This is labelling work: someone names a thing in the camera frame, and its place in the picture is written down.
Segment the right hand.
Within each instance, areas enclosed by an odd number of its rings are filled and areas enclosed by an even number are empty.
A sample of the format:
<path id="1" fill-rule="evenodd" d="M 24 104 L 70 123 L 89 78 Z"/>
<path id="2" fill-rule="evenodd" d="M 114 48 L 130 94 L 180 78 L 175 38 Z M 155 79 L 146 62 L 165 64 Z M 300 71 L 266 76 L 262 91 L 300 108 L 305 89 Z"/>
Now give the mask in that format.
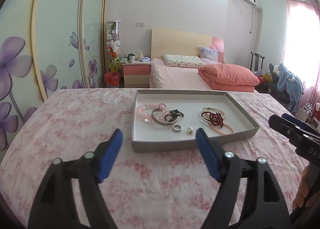
<path id="1" fill-rule="evenodd" d="M 307 165 L 303 172 L 302 172 L 302 177 L 301 177 L 301 181 L 300 181 L 300 184 L 299 184 L 299 188 L 298 188 L 298 191 L 297 191 L 297 194 L 296 194 L 296 197 L 295 199 L 293 200 L 292 202 L 292 210 L 294 211 L 296 208 L 298 207 L 303 207 L 304 205 L 304 202 L 305 202 L 305 198 L 307 197 L 310 189 L 309 189 L 309 186 L 306 182 L 306 178 L 309 174 L 309 169 L 310 169 L 310 165 Z M 307 208 L 311 207 L 314 202 L 317 200 L 319 196 L 319 191 L 316 192 L 305 204 L 305 206 Z"/>

